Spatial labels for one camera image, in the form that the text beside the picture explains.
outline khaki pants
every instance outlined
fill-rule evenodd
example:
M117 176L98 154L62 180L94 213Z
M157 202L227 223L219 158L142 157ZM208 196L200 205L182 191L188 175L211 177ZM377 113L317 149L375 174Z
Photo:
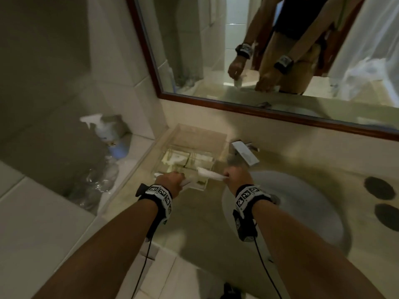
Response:
M259 74L262 76L272 69L278 59L282 55L287 55L296 42L297 40L275 32L263 55ZM320 52L321 46L313 44L310 50L294 64L292 70L276 84L280 85L280 90L292 94L304 93L316 70Z

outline shower curtain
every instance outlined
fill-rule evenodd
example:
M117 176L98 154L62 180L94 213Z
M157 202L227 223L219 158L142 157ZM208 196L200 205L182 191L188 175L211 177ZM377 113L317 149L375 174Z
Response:
M382 81L399 107L399 0L366 0L328 74L340 99Z

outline wooden mirror frame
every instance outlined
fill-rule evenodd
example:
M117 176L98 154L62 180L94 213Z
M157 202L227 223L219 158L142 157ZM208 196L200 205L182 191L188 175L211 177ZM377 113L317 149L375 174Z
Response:
M137 0L126 0L130 15L137 32L137 37L141 45L144 59L147 63L148 71L150 73L155 92L160 99L180 102L185 104L197 105L224 111L237 112L247 115L259 116L262 118L269 118L272 120L288 121L290 123L308 125L312 127L319 127L331 130L337 130L352 134L359 134L364 136L376 137L385 140L399 141L399 131L394 129L366 126L344 121L335 121L324 118L316 118L307 115L291 114L288 112L258 109L251 106L234 104L229 102L221 102L217 100L210 100L194 96L185 96L180 94L168 93L162 91L162 85L158 79L158 72L154 65L155 61L152 56L152 51L147 42L147 35L145 32L144 22L138 10Z

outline mirror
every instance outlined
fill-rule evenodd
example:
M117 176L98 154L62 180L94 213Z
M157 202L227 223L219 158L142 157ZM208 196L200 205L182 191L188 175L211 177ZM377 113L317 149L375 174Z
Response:
M136 0L164 93L383 130L399 128L395 2Z

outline person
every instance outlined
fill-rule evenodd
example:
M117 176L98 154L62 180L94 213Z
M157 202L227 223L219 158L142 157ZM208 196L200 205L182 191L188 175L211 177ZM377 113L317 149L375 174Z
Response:
M254 187L244 168L228 167L225 176L228 188L238 197L243 187ZM149 191L162 186L176 199L183 180L184 175L177 172L161 175ZM147 193L85 242L33 299L115 298L147 231L159 214L165 214L165 209ZM383 298L338 249L266 200L266 196L258 198L247 216L251 213L259 225L291 299Z
M238 80L253 54L252 45L264 25L274 18L283 0L263 0L250 23L244 43L236 49L237 57L228 74ZM260 79L255 90L303 94L314 75L319 56L325 47L324 35L335 22L341 24L361 0L284 0L281 13L263 54Z

